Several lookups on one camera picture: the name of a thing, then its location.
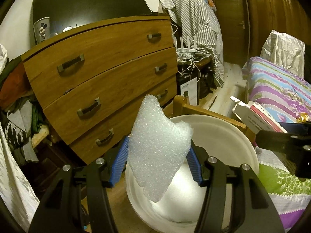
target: striped fabric cover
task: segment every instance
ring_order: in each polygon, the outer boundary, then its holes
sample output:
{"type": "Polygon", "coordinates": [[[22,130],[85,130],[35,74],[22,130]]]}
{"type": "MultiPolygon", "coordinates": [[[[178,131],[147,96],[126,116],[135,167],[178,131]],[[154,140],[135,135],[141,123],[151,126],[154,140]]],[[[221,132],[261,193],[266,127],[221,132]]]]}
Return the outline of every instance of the striped fabric cover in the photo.
{"type": "MultiPolygon", "coordinates": [[[[311,85],[260,57],[251,58],[242,73],[248,79],[249,99],[260,103],[277,121],[296,123],[301,113],[311,115],[311,85]]],[[[259,179],[290,229],[311,199],[311,180],[292,176],[271,151],[257,148],[259,179]]]]}
{"type": "Polygon", "coordinates": [[[224,57],[219,22],[213,10],[204,0],[160,0],[163,10],[167,10],[171,19],[182,27],[183,41],[187,37],[197,38],[196,56],[212,57],[215,64],[215,80],[219,86],[224,81],[224,57]]]}

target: blue rubber grip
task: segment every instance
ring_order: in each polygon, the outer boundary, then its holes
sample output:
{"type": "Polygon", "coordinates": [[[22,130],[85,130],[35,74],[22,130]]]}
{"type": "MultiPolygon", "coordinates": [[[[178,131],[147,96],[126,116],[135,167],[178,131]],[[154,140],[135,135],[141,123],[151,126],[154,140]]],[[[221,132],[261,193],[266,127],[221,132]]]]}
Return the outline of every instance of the blue rubber grip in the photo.
{"type": "Polygon", "coordinates": [[[201,165],[192,147],[190,147],[190,150],[186,158],[187,158],[187,162],[188,162],[193,180],[197,182],[198,185],[200,185],[203,182],[202,174],[201,174],[201,165]]]}
{"type": "Polygon", "coordinates": [[[114,163],[111,167],[111,175],[109,179],[109,183],[114,186],[116,183],[119,182],[121,178],[121,174],[124,169],[124,165],[126,163],[126,160],[128,158],[128,141],[129,137],[126,136],[122,146],[119,149],[119,152],[114,160],[114,163]]]}

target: mickey mouse cup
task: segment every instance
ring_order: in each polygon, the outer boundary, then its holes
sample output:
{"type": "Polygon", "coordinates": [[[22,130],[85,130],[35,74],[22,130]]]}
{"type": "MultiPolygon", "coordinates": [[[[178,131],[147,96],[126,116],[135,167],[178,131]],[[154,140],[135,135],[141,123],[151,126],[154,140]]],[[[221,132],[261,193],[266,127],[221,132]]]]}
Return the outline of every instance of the mickey mouse cup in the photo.
{"type": "Polygon", "coordinates": [[[37,44],[50,38],[50,18],[44,17],[35,22],[34,32],[37,44]]]}

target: floral bedding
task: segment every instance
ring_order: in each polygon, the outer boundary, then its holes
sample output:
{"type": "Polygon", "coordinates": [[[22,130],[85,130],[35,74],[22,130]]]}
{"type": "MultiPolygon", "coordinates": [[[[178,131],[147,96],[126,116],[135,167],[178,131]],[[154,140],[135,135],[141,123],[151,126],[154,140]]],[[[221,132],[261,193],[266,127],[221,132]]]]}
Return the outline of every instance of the floral bedding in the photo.
{"type": "MultiPolygon", "coordinates": [[[[243,67],[249,100],[260,103],[277,121],[297,123],[302,113],[311,116],[311,85],[260,57],[243,67]]],[[[257,148],[259,179],[268,191],[285,229],[290,229],[311,199],[311,180],[292,176],[271,151],[257,148]]]]}

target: drawer handle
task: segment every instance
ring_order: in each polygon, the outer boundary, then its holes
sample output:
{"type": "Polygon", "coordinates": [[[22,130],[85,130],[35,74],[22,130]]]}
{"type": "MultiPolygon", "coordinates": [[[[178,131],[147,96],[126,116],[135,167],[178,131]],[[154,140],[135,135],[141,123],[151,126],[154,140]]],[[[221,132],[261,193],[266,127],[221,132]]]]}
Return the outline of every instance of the drawer handle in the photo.
{"type": "Polygon", "coordinates": [[[67,69],[68,67],[71,67],[72,65],[76,64],[76,63],[79,63],[80,61],[83,61],[84,60],[84,55],[81,54],[79,55],[78,57],[74,58],[73,60],[70,60],[70,61],[67,61],[61,65],[59,65],[57,67],[57,71],[59,73],[63,72],[65,69],[67,69]]]}
{"type": "Polygon", "coordinates": [[[101,146],[103,143],[106,143],[108,142],[114,135],[114,130],[111,129],[109,130],[109,135],[107,137],[105,137],[104,139],[100,140],[100,139],[97,139],[95,142],[97,144],[97,146],[101,146]]]}
{"type": "Polygon", "coordinates": [[[155,67],[155,73],[157,74],[157,73],[163,72],[166,70],[166,68],[167,68],[167,63],[165,63],[164,65],[162,65],[160,67],[156,66],[155,67]]]}
{"type": "Polygon", "coordinates": [[[87,108],[85,108],[85,109],[79,109],[79,110],[77,111],[78,116],[79,116],[79,117],[83,117],[85,114],[89,113],[90,111],[92,111],[93,109],[95,109],[97,106],[100,106],[101,103],[100,103],[99,97],[96,98],[94,101],[95,101],[95,102],[94,102],[91,106],[89,106],[89,107],[87,107],[87,108]]]}
{"type": "Polygon", "coordinates": [[[164,92],[163,94],[158,94],[158,95],[156,95],[156,97],[158,98],[158,100],[161,100],[161,98],[163,98],[164,96],[166,96],[168,92],[169,92],[169,90],[166,89],[165,92],[164,92]]]}
{"type": "Polygon", "coordinates": [[[147,35],[148,40],[151,40],[151,39],[157,38],[157,37],[161,37],[161,33],[147,35]]]}

